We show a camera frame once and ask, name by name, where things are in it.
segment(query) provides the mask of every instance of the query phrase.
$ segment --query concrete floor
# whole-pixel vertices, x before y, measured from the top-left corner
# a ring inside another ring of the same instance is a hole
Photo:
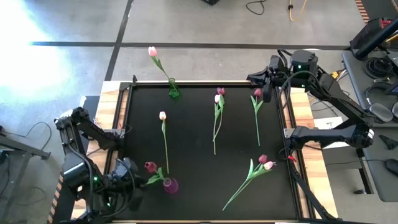
[[[135,0],[123,42],[228,43],[278,45],[348,45],[364,23],[353,0],[312,0],[301,18],[290,22],[287,2],[268,0],[265,13],[255,16],[245,8],[248,1],[221,0],[213,7],[199,0]],[[302,0],[294,1],[297,14]],[[40,47],[30,41],[115,42],[127,0],[31,0],[0,2],[3,34],[0,81],[0,124],[7,131],[25,134],[38,121],[52,124],[62,112],[76,107],[85,95],[99,95],[113,47]],[[159,49],[165,69],[179,80],[242,80],[262,70],[269,50]],[[343,68],[341,51],[317,50],[319,64],[328,72]],[[120,49],[112,80],[164,79],[147,56],[146,48]],[[354,97],[348,77],[343,89]],[[324,108],[322,104],[314,110]],[[334,116],[329,110],[314,118]],[[21,195],[30,186],[45,190],[46,200],[19,209],[12,219],[45,223],[53,198],[63,151],[52,125],[53,136],[44,149],[48,161],[33,158],[25,173]],[[28,139],[41,147],[48,131],[43,126]],[[362,188],[356,170],[330,170],[330,182],[339,216],[345,220],[395,223],[398,203],[383,203],[377,195],[353,195]],[[40,197],[31,193],[27,201]]]

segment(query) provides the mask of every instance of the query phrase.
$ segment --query purple vase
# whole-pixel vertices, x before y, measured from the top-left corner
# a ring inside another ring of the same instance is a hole
[[[163,188],[169,194],[174,194],[178,191],[178,182],[174,178],[165,178],[163,180]]]

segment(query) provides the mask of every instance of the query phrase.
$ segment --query green vase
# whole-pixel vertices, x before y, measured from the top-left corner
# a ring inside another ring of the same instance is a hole
[[[180,90],[178,89],[177,85],[175,84],[175,79],[174,78],[169,78],[169,84],[170,84],[170,91],[169,95],[171,98],[177,98],[180,96]]]

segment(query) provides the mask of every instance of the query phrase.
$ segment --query wooden platform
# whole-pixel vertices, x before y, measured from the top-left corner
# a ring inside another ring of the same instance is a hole
[[[113,118],[116,110],[116,102],[118,100],[119,85],[121,81],[108,81],[103,83],[101,96],[99,99],[97,114],[95,115],[96,122],[103,129],[111,129],[113,124]],[[307,94],[302,89],[293,88],[291,92],[291,100],[294,108],[294,116],[297,125],[306,126],[309,128],[314,127],[312,112],[310,109],[310,103],[308,102]],[[124,118],[124,111],[127,101],[127,95],[123,96],[123,103],[121,108],[121,114],[119,117],[119,128],[121,127],[122,120]],[[289,112],[284,111],[285,117],[289,117]],[[291,125],[290,120],[286,120],[287,126]],[[95,141],[90,141],[88,146],[88,152],[94,151],[98,148]],[[308,181],[312,192],[315,194],[320,203],[328,210],[330,214],[337,217],[337,211],[333,194],[331,192],[328,174],[326,172],[325,163],[323,161],[322,152],[316,149],[308,147],[303,148],[303,157],[305,160],[305,168],[308,175]],[[90,158],[97,164],[101,171],[104,170],[106,151],[98,151],[90,155]],[[305,196],[300,191],[300,199],[303,208],[307,207]],[[75,202],[75,206],[72,213],[72,218],[79,217],[85,211],[85,201],[80,200]],[[308,217],[308,210],[303,211],[305,217]]]

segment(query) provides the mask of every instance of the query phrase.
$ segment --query black table surface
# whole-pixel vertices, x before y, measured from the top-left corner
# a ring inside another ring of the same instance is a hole
[[[213,154],[214,86],[180,87],[182,95],[173,100],[168,88],[140,88],[132,94],[124,155],[132,158],[139,174],[147,161],[165,170],[165,148],[159,112],[167,115],[167,145],[171,177],[180,190],[169,195],[162,183],[150,185],[144,192],[139,210],[117,216],[120,220],[295,220],[297,211],[285,162],[277,161],[284,146],[282,125],[275,98],[258,112],[261,147],[257,145],[254,110],[250,100],[253,89],[226,87],[225,108]],[[267,154],[277,161],[270,173],[250,183],[233,202],[221,211],[245,180],[250,159]]]
[[[385,52],[372,52],[369,57],[385,57]],[[362,108],[366,109],[369,105],[366,101],[365,91],[373,84],[372,78],[368,77],[364,70],[364,62],[354,58],[351,52],[343,53],[344,65],[348,71],[348,75],[354,87],[355,94],[358,98],[359,104]],[[372,102],[378,102],[384,106],[390,108],[395,102],[397,102],[396,96],[386,96],[381,90],[373,90],[369,94]],[[396,128],[382,128],[383,126],[396,126]],[[387,150],[386,145],[378,136],[383,134],[389,138],[398,141],[398,125],[395,122],[388,124],[375,124],[373,131],[374,143],[372,146],[363,149],[365,158],[371,159],[398,159],[398,148],[394,150]],[[386,168],[385,163],[381,161],[369,161],[369,169],[371,171],[373,181],[377,188],[379,197],[384,202],[398,202],[398,177],[391,174]]]

